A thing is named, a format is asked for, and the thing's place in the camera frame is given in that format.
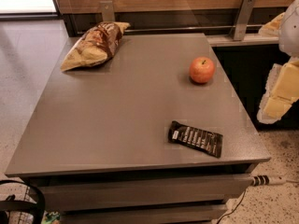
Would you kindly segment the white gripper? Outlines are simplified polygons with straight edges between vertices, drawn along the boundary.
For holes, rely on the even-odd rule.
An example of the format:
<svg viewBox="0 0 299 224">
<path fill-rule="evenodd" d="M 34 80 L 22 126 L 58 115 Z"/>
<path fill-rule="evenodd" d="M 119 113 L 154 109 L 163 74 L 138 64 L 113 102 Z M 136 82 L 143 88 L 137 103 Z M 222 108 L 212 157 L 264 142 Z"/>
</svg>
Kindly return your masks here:
<svg viewBox="0 0 299 224">
<path fill-rule="evenodd" d="M 292 56 L 283 65 L 273 65 L 259 104 L 257 120 L 273 124 L 281 120 L 299 100 L 299 0 L 294 0 L 285 13 L 264 24 L 258 34 L 278 37 L 279 49 Z"/>
</svg>

